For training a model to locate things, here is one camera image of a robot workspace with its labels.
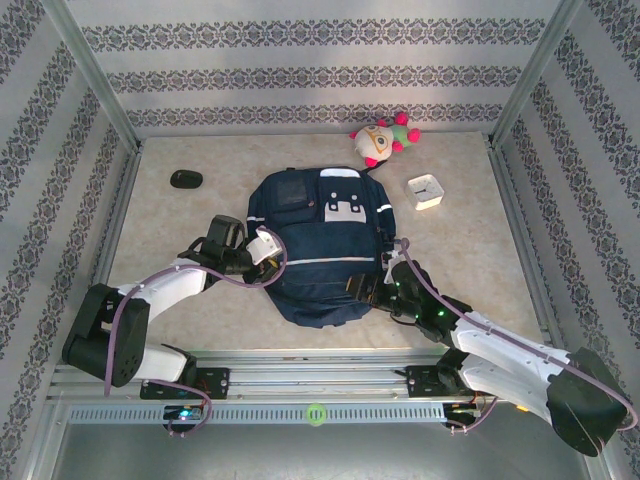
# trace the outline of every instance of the plush toy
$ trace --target plush toy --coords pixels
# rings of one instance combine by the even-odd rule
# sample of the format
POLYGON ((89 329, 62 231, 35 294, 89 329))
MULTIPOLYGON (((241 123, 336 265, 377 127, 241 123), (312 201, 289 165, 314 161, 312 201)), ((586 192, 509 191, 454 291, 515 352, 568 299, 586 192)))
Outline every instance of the plush toy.
POLYGON ((364 158, 367 167, 375 167, 386 160, 393 152, 401 152, 412 143, 420 140, 420 130, 409 129, 409 116, 406 113, 396 115, 396 122, 387 126, 384 120, 377 125, 368 125, 349 136, 355 140, 356 152, 364 158))

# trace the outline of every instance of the navy blue backpack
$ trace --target navy blue backpack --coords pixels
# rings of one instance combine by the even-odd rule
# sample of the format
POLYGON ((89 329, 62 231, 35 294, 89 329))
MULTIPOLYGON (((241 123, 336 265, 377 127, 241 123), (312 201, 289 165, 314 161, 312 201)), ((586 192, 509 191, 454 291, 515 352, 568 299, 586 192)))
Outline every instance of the navy blue backpack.
POLYGON ((267 293, 284 318, 304 327, 344 325, 370 306, 346 291, 349 277, 382 270, 396 224, 382 184, 352 168, 287 169, 249 199, 249 239, 264 225, 284 242, 287 268, 267 293))

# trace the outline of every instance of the beige floor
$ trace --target beige floor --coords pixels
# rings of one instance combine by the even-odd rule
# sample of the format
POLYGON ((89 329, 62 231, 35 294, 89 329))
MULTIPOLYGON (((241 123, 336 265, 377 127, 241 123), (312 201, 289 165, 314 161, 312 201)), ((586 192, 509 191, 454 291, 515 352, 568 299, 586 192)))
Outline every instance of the beige floor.
MULTIPOLYGON (((540 332, 479 133, 424 134, 372 173, 391 200, 398 234, 441 292, 496 323, 540 340, 540 332), (417 212, 404 194, 410 178, 436 176, 442 203, 417 212)), ((361 168, 346 135, 152 138, 147 140, 110 284, 141 280, 168 265, 206 234, 211 218, 246 218, 251 192, 268 174, 293 166, 361 168), (201 172, 197 190, 169 185, 173 171, 201 172)), ((313 349, 426 347, 417 330, 372 311, 347 325, 322 330, 285 321, 264 291, 223 282, 160 315, 149 340, 185 349, 313 349)))

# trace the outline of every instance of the mouse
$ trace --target mouse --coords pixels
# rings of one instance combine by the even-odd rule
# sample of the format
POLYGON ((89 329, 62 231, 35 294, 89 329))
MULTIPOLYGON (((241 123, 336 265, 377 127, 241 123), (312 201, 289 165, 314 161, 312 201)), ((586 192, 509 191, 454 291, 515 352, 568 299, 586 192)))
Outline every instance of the mouse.
POLYGON ((202 174, 193 170, 176 170, 169 183, 175 188, 198 188, 202 185, 202 174))

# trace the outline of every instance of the white alarm clock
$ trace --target white alarm clock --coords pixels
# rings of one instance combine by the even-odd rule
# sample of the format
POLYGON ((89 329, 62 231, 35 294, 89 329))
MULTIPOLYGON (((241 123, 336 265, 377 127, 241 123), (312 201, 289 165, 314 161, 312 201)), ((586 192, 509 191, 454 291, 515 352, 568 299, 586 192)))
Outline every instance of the white alarm clock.
POLYGON ((416 210, 438 205, 444 196, 444 189, 431 174, 412 178, 407 182, 404 191, 416 210))

